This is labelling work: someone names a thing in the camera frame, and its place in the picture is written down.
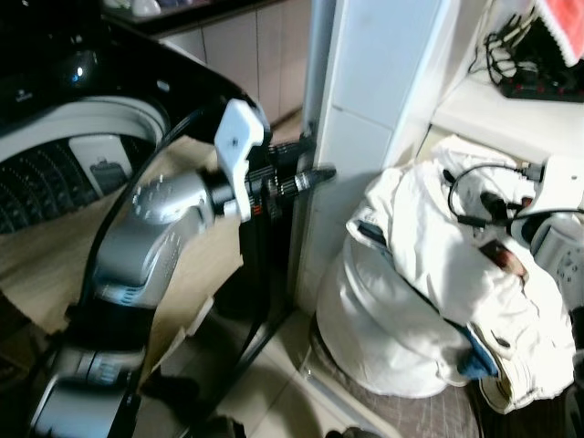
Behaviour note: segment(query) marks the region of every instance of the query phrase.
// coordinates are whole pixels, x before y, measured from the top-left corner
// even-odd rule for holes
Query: robotic arm
[[[279,182],[276,170],[249,178],[247,155],[264,126],[242,100],[231,100],[214,137],[224,177],[197,172],[160,176],[134,192],[127,214],[106,234],[93,275],[93,296],[76,309],[53,359],[50,380],[31,421],[32,436],[128,437],[154,312],[185,243],[218,214],[251,218],[250,199],[292,197],[334,175],[308,171]]]

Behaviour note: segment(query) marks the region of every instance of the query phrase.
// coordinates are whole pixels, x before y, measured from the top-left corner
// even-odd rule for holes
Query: washing machine drum
[[[99,15],[98,0],[5,0],[0,16],[0,234],[121,187],[164,133],[229,80]],[[213,141],[221,104],[187,133]]]
[[[101,96],[58,106],[0,137],[0,234],[114,192],[167,129],[152,105]]]

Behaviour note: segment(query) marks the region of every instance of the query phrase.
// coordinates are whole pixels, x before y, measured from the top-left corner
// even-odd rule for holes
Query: kitchen cabinet
[[[304,100],[310,0],[285,0],[170,36],[185,51],[257,98],[273,123]]]
[[[310,36],[310,0],[282,4],[280,117],[302,107]]]
[[[203,26],[207,65],[258,97],[256,11]]]
[[[282,4],[257,10],[259,101],[269,121],[280,117],[282,73]]]

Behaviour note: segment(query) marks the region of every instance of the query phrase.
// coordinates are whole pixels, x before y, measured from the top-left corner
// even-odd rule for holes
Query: floor
[[[300,122],[302,121],[302,111],[291,114],[289,117],[281,120],[272,132],[272,144],[278,144],[283,141],[298,140],[300,137]]]
[[[344,431],[354,425],[398,437],[389,425],[342,394],[342,389],[323,385],[312,371],[297,370],[308,348],[308,322],[300,311],[287,319],[221,401],[217,414],[242,423],[248,438],[323,438],[330,430]],[[164,364],[164,372],[188,375],[196,362],[204,360],[190,355],[187,348],[177,353]],[[178,438],[183,429],[166,406],[146,400],[134,436]]]

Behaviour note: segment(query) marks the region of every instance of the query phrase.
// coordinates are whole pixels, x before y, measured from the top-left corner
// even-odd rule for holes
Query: cable plug
[[[491,214],[493,221],[505,221],[508,218],[507,204],[498,194],[482,192],[481,204]]]
[[[444,169],[442,175],[446,182],[451,185],[454,184],[454,182],[456,181],[456,178],[454,178],[454,175],[452,175],[452,173],[448,169]]]
[[[459,224],[470,225],[474,228],[486,228],[488,221],[486,219],[481,219],[480,217],[466,216],[464,214],[459,215],[456,220]]]
[[[544,169],[545,167],[542,164],[530,163],[521,170],[521,174],[528,178],[529,181],[539,183],[544,178]]]

